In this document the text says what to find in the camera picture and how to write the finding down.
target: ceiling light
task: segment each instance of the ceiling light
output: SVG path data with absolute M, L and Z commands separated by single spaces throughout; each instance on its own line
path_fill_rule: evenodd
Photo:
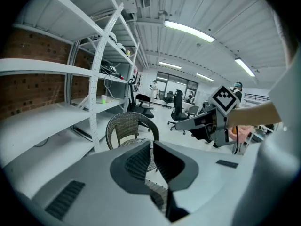
M 165 79 L 165 78 L 162 78 L 162 77 L 157 77 L 157 79 L 160 79 L 160 80 L 165 80 L 167 81 L 168 79 Z
M 171 65 L 171 64 L 168 64 L 168 63 L 164 63 L 164 62 L 159 62 L 159 65 L 166 65 L 166 66 L 174 67 L 174 68 L 177 68 L 177 69 L 182 69 L 182 67 L 180 67 L 180 66 Z
M 200 77 L 203 77 L 203 78 L 206 79 L 206 80 L 213 81 L 213 79 L 210 79 L 210 78 L 208 78 L 207 76 L 204 76 L 204 75 L 202 75 L 202 74 L 196 73 L 196 75 L 197 75 L 197 76 L 200 76 Z
M 235 62 L 238 63 L 250 76 L 255 77 L 255 74 L 249 69 L 249 67 L 241 60 L 241 58 L 235 59 Z
M 174 29 L 177 29 L 177 30 L 181 30 L 183 32 L 190 33 L 194 36 L 197 36 L 201 39 L 204 39 L 204 40 L 208 41 L 209 43 L 211 43 L 215 40 L 215 38 L 211 37 L 210 35 L 208 35 L 204 32 L 201 32 L 200 30 L 188 27 L 186 25 L 178 24 L 178 23 L 175 23 L 175 22 L 172 22 L 172 21 L 165 20 L 164 21 L 164 26 L 168 27 L 168 28 L 174 28 Z
M 176 82 L 176 83 L 181 84 L 181 85 L 186 85 L 186 84 L 183 84 L 183 83 L 180 83 L 180 82 Z

